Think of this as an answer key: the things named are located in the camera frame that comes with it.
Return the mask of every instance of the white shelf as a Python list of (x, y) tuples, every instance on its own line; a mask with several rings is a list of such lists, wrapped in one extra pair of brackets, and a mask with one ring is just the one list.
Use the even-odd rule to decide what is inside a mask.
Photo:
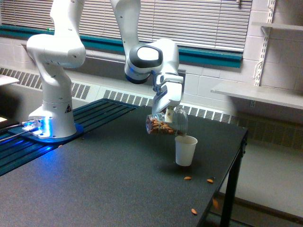
[(18, 83), (18, 82), (19, 82), (19, 80), (16, 78), (0, 75), (0, 86), (6, 85), (6, 84), (14, 84), (14, 83)]
[(256, 25), (256, 26), (261, 26), (261, 27), (270, 27), (270, 28), (274, 28), (274, 29), (303, 31), (303, 26), (297, 26), (297, 25), (284, 25), (284, 24), (260, 23), (260, 22), (252, 22), (251, 25)]
[(303, 110), (303, 93), (290, 90), (223, 81), (211, 92)]

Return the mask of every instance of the window blinds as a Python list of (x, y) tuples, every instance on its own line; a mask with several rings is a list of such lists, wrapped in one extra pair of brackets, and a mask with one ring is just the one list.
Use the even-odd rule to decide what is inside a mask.
[[(46, 29), (52, 0), (2, 0), (2, 23)], [(179, 46), (242, 52), (252, 0), (141, 0), (141, 41), (170, 38)], [(120, 38), (109, 0), (86, 0), (80, 33)]]

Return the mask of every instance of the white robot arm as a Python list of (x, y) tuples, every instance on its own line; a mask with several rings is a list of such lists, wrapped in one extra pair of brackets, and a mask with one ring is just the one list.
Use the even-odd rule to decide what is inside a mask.
[[(72, 113), (71, 80), (65, 68), (76, 68), (85, 61), (86, 51), (79, 38), (79, 23), (85, 0), (54, 0), (51, 18), (54, 35), (34, 35), (27, 42), (27, 52), (36, 63), (42, 80), (43, 103), (29, 115), (41, 119), (41, 139), (64, 138), (76, 133)], [(29, 125), (30, 130), (37, 125)]]
[(135, 84), (146, 82), (153, 76), (152, 113), (179, 105), (183, 77), (178, 75), (179, 54), (177, 45), (170, 39), (159, 39), (150, 44), (138, 40), (140, 0), (111, 0), (125, 50), (126, 78)]

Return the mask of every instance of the table leg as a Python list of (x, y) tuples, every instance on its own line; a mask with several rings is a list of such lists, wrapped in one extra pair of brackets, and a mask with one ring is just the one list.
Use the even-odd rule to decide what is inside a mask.
[(220, 227), (228, 227), (232, 215), (232, 205), (235, 198), (238, 176), (241, 166), (243, 152), (239, 152), (231, 170), (229, 171), (228, 182), (226, 187), (223, 211), (221, 216)]

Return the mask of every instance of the white paper cup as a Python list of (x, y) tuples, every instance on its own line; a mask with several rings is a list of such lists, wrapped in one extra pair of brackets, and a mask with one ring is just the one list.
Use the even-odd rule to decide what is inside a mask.
[(175, 141), (176, 163), (179, 166), (190, 166), (198, 140), (192, 136), (177, 136)]

